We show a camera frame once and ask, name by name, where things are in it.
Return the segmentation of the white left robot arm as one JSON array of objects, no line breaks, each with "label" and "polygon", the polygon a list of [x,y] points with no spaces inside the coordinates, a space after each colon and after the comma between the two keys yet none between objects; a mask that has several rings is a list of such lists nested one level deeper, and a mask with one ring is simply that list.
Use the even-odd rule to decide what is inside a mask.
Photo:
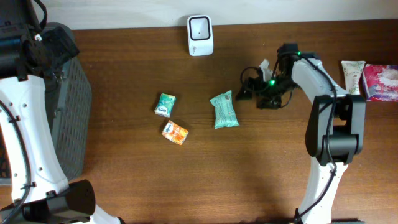
[{"label": "white left robot arm", "polygon": [[121,223],[88,180],[69,183],[45,110],[45,75],[79,53],[63,27],[47,30],[40,1],[1,2],[1,135],[12,172],[3,223]]}]

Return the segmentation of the small orange tissue pack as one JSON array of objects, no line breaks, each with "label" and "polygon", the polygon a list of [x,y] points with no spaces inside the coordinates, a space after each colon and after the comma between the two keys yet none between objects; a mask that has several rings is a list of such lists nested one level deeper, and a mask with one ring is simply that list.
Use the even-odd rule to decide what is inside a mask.
[{"label": "small orange tissue pack", "polygon": [[162,135],[166,139],[180,146],[184,143],[188,134],[188,130],[175,124],[171,120],[166,123],[164,129],[162,130]]}]

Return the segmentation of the mint green wipes pack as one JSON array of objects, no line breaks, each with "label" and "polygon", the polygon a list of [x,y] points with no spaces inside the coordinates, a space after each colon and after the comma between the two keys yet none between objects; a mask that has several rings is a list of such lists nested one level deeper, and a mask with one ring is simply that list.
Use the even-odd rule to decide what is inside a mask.
[{"label": "mint green wipes pack", "polygon": [[239,126],[233,109],[231,90],[215,96],[210,103],[215,107],[215,129]]}]

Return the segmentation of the purple tissue pack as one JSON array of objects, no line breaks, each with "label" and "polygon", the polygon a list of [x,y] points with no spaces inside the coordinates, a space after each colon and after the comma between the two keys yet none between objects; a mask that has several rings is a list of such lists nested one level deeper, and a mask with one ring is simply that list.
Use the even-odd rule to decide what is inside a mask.
[{"label": "purple tissue pack", "polygon": [[397,65],[366,64],[363,88],[367,101],[397,102]]}]

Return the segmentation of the white Pantene tube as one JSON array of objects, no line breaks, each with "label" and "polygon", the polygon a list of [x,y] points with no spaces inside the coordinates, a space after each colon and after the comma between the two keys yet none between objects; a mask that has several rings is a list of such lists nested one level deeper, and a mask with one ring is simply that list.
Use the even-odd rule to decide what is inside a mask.
[{"label": "white Pantene tube", "polygon": [[341,61],[345,78],[345,89],[351,95],[359,95],[359,80],[363,74],[365,61]]}]

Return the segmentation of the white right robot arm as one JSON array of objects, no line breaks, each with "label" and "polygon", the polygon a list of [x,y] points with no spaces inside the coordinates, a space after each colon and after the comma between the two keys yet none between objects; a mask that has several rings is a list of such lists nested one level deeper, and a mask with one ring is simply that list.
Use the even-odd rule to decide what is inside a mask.
[{"label": "white right robot arm", "polygon": [[312,104],[305,133],[311,157],[310,175],[302,203],[292,223],[332,223],[331,211],[340,180],[361,153],[364,141],[365,99],[353,95],[327,73],[318,54],[302,52],[296,43],[277,49],[270,75],[262,66],[253,68],[255,78],[240,75],[237,100],[259,97],[259,109],[283,108],[282,96],[296,88]]}]

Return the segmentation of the small teal tissue pack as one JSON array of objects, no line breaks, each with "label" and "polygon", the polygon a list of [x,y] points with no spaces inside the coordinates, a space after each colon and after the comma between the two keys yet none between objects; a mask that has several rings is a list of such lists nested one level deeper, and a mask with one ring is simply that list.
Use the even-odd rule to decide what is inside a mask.
[{"label": "small teal tissue pack", "polygon": [[162,93],[160,95],[159,102],[155,107],[154,110],[155,114],[169,118],[175,102],[176,102],[175,96]]}]

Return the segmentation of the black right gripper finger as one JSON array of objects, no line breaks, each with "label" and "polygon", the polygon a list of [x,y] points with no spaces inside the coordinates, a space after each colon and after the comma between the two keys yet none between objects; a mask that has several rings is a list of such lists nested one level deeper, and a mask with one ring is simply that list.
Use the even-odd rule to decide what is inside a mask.
[{"label": "black right gripper finger", "polygon": [[270,109],[277,110],[281,108],[282,100],[281,98],[263,98],[257,102],[257,108],[259,109]]},{"label": "black right gripper finger", "polygon": [[251,100],[252,92],[242,88],[239,90],[238,94],[235,96],[235,100]]}]

